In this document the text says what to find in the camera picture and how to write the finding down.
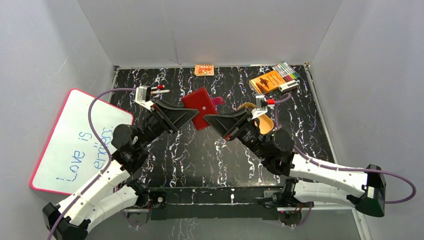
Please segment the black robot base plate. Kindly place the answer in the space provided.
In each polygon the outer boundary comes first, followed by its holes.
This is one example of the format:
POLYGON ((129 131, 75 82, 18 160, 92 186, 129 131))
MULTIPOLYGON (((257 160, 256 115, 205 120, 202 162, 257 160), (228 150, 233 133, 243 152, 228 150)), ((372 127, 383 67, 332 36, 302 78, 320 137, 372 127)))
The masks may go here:
POLYGON ((122 211, 133 225, 171 219, 260 219, 296 226, 314 204, 294 198, 289 186, 150 188, 122 211))

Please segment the small orange notepad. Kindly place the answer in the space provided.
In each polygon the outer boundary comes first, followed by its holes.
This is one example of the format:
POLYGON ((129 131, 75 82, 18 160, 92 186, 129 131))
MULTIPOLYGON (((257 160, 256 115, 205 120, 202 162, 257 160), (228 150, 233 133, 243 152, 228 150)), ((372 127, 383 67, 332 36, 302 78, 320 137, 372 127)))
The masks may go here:
POLYGON ((213 76, 214 66, 211 64, 196 64, 194 68, 194 74, 196 76, 213 76))

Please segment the red leather card holder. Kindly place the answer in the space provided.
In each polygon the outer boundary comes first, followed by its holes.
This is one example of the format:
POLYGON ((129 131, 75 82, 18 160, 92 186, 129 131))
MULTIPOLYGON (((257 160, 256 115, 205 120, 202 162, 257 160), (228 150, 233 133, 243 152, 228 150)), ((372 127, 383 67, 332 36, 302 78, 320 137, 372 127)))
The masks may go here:
POLYGON ((192 123, 197 131, 207 128, 210 124, 204 120, 205 115, 216 115, 217 106, 223 105, 225 100, 221 97, 212 98, 205 87, 201 87, 194 92, 181 98, 185 108, 197 109, 199 111, 192 119, 192 123))

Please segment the yellow oval tray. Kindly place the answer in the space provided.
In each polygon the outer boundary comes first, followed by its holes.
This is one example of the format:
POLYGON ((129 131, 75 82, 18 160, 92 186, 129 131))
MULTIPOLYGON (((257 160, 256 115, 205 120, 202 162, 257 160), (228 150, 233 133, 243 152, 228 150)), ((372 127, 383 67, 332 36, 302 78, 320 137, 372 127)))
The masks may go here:
MULTIPOLYGON (((240 110, 242 108, 248 109, 249 112, 251 112, 253 109, 256 108, 256 105, 251 102, 246 102, 240 105, 237 109, 240 110)), ((268 117, 266 114, 263 114, 255 119, 255 125, 259 127, 260 133, 262 135, 266 135, 270 133, 274 129, 274 122, 273 120, 268 117)))

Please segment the white whiteboard eraser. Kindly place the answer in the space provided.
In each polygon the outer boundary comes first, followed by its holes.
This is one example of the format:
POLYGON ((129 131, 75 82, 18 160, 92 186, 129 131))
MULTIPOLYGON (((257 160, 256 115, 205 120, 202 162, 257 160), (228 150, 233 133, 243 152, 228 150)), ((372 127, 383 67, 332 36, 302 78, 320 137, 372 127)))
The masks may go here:
POLYGON ((287 93, 291 90, 297 89, 299 87, 299 84, 296 80, 291 80, 289 82, 281 84, 278 89, 281 93, 287 93))

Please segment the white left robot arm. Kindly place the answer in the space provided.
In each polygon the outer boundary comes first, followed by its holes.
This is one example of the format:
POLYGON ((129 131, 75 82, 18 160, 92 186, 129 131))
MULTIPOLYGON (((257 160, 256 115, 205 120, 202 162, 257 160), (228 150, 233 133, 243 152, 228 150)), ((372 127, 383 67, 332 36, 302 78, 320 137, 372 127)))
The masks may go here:
POLYGON ((108 195, 138 171, 149 156, 146 147, 162 133, 176 133, 199 114, 199 110, 172 105, 166 101, 148 101, 147 119, 141 126, 120 124, 113 130, 111 144, 115 152, 106 153, 107 164, 75 193, 57 204, 48 203, 43 217, 48 239, 83 240, 103 220, 127 207, 144 208, 149 194, 132 181, 108 195))

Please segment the orange book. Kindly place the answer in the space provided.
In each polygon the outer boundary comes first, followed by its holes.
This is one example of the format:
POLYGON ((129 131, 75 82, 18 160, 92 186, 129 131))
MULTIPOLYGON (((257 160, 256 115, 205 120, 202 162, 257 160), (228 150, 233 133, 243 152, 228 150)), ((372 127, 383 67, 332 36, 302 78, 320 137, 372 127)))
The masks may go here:
POLYGON ((248 81, 250 88, 257 94, 267 94, 281 85, 285 84, 285 79, 276 71, 272 70, 261 76, 248 81))

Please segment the orange white marker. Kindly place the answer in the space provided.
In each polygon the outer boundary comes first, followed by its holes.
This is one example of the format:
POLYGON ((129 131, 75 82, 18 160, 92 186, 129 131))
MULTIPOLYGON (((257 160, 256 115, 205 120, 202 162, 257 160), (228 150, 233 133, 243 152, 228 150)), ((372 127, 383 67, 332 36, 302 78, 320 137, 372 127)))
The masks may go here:
POLYGON ((166 89, 166 90, 154 90, 154 91, 151 91, 150 93, 152 95, 157 95, 157 94, 165 94, 165 93, 170 93, 170 92, 171 91, 169 89, 166 89))

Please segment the pack of coloured markers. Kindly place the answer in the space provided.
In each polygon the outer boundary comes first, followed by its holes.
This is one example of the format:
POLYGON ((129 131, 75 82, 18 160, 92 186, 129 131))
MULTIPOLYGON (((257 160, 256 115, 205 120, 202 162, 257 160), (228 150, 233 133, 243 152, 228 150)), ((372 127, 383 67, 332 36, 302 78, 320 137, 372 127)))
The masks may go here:
POLYGON ((290 81, 295 81, 300 77, 300 74, 297 73, 285 61, 273 65, 272 69, 277 71, 287 83, 290 81))

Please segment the pink framed whiteboard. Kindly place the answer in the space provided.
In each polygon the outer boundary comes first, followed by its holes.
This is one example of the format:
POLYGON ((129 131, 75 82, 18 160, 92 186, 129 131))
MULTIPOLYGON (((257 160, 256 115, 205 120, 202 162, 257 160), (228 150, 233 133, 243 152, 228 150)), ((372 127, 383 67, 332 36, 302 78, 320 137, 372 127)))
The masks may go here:
POLYGON ((113 131, 120 124, 131 125, 134 117, 101 99, 91 112, 98 140, 90 128, 88 110, 94 97, 79 89, 69 91, 37 167, 31 177, 34 190, 69 195, 103 168, 113 131))

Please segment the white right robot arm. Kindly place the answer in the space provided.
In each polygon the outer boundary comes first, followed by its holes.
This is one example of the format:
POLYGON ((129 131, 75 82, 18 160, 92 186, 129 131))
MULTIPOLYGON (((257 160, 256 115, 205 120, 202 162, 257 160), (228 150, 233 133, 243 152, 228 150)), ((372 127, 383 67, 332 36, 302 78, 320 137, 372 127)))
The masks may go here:
POLYGON ((371 217, 385 215, 386 181, 379 166, 345 167, 296 152, 291 134, 283 129, 261 134, 259 121, 245 108, 203 118, 226 141, 238 139, 272 174, 295 179, 281 194, 286 206, 337 203, 371 217))

